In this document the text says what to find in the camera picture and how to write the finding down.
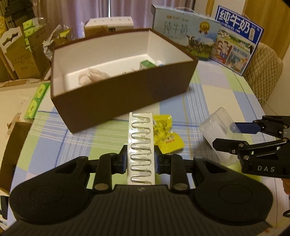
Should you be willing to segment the person right hand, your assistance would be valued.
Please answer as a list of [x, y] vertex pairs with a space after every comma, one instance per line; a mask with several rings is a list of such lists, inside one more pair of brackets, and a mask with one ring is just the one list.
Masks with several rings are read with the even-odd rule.
[[290, 179], [283, 178], [282, 182], [283, 182], [284, 192], [287, 195], [290, 195]]

